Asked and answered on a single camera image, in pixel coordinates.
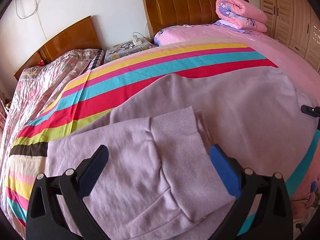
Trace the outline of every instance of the red object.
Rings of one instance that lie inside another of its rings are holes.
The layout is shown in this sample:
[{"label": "red object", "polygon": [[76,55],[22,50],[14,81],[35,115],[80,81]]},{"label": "red object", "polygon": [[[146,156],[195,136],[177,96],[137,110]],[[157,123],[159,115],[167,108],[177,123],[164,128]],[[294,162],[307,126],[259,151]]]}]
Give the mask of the red object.
[{"label": "red object", "polygon": [[39,67],[44,67],[44,61],[41,60],[41,61],[39,62],[39,64],[38,64],[38,66],[39,66]]}]

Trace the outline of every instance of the electrical cable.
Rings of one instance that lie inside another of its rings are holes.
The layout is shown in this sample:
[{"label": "electrical cable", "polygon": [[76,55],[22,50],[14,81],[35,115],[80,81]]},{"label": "electrical cable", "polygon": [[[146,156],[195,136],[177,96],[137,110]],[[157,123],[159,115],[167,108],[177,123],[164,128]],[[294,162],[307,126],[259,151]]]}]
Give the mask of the electrical cable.
[{"label": "electrical cable", "polygon": [[35,10],[33,11],[33,13],[32,14],[30,14],[29,16],[27,16],[27,17],[20,17],[19,16],[19,14],[18,14],[18,8],[17,8],[17,0],[16,0],[16,13],[17,13],[17,16],[21,19],[21,20],[24,20],[24,19],[27,19],[27,18],[29,18],[29,17],[31,17],[32,15],[34,15],[37,11],[38,11],[38,1],[37,0],[35,0],[35,5],[36,5],[36,8],[35,8]]},{"label": "electrical cable", "polygon": [[35,0],[35,10],[33,11],[32,14],[30,14],[29,16],[26,16],[26,17],[20,17],[20,15],[18,14],[18,8],[17,8],[17,0],[15,0],[15,3],[16,3],[16,13],[17,13],[17,16],[19,17],[19,19],[21,20],[25,20],[31,16],[33,16],[35,13],[37,13],[37,16],[38,16],[38,20],[39,20],[39,24],[40,24],[40,27],[41,27],[41,30],[42,30],[42,33],[45,37],[45,39],[47,40],[47,36],[45,35],[45,32],[44,32],[44,28],[43,28],[43,25],[42,25],[42,22],[41,22],[41,19],[40,19],[40,15],[39,15],[39,12],[38,12],[38,8],[39,8],[39,3],[38,3],[38,0]]},{"label": "electrical cable", "polygon": [[147,25],[148,25],[148,22],[146,22],[146,26],[144,27],[144,37],[145,38],[147,37],[147,35],[146,35]]},{"label": "electrical cable", "polygon": [[143,49],[139,46],[139,44],[137,44],[138,45],[138,47],[141,49],[141,51],[143,51]]},{"label": "electrical cable", "polygon": [[134,34],[135,34],[135,33],[140,34],[142,37],[144,37],[144,38],[145,38],[145,36],[143,36],[141,33],[138,33],[138,32],[134,32],[134,33],[132,33],[132,36],[134,36]]}]

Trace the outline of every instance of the wooden bed frame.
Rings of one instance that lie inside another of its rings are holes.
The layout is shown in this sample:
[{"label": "wooden bed frame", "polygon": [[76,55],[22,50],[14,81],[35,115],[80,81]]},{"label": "wooden bed frame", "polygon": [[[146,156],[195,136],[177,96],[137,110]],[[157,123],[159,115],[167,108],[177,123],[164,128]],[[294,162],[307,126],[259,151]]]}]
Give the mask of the wooden bed frame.
[{"label": "wooden bed frame", "polygon": [[37,66],[41,60],[47,65],[73,49],[101,49],[91,16],[66,28],[36,51],[15,73],[19,80],[24,69]]},{"label": "wooden bed frame", "polygon": [[219,19],[216,0],[143,0],[143,4],[151,38],[166,27],[210,24]]}]

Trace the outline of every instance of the power strip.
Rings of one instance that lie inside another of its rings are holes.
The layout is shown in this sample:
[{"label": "power strip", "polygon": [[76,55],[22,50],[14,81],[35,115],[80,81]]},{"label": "power strip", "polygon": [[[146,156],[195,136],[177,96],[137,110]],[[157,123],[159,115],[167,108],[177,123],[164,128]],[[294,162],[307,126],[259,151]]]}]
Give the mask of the power strip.
[{"label": "power strip", "polygon": [[137,35],[132,36],[132,43],[135,46],[139,46],[140,44],[142,44],[142,41],[140,39],[138,39]]}]

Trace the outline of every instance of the wooden wardrobe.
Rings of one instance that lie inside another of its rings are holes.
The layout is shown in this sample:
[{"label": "wooden wardrobe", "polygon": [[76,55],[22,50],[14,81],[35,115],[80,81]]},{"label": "wooden wardrobe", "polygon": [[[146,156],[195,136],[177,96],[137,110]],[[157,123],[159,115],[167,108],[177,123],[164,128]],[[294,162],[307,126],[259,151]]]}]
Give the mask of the wooden wardrobe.
[{"label": "wooden wardrobe", "polygon": [[320,70],[320,20],[307,0],[261,0],[266,34]]}]

